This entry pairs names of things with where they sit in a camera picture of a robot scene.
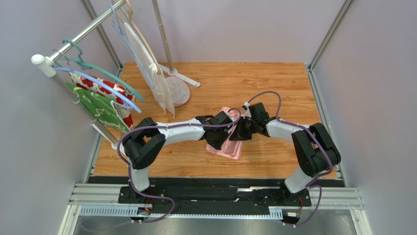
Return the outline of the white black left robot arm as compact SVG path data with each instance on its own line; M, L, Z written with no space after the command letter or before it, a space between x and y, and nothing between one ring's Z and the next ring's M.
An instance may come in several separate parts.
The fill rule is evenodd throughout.
M123 151L129 169L131 187L142 192L149 188L149 167L163 147L184 141L205 140L211 147L220 150L240 117L221 111L212 116L196 116L175 123L142 120L135 129L126 133L118 143L118 152Z

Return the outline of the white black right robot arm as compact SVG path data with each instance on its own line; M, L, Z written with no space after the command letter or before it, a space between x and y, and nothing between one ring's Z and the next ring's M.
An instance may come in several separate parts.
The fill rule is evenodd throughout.
M248 141L253 134L261 134L294 145L299 166L279 187L283 203L297 201L307 187L341 162L340 152L322 123L300 125L271 117L261 102L249 104L244 110L245 115L230 135L231 141Z

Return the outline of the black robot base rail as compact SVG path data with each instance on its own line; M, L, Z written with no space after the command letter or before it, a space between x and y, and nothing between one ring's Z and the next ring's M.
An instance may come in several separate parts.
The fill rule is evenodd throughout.
M284 189L283 179L151 177L143 194L160 199L147 199L124 186L118 202L143 204L154 214L174 206L173 213L185 215L267 215L272 206L299 209L312 205L307 190L291 194Z

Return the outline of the pink cloth napkin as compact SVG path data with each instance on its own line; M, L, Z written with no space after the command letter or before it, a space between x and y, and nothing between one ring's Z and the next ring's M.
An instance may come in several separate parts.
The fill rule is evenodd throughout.
M221 111L228 114L232 121L235 121L236 118L239 116L238 111L231 110L229 107L222 107ZM230 159L238 160L240 154L243 149L244 142L243 141L231 141L231 135L227 138L227 140L222 144L221 149L217 150L210 146L209 144L206 145L205 150L209 153L216 154L219 156L227 157Z

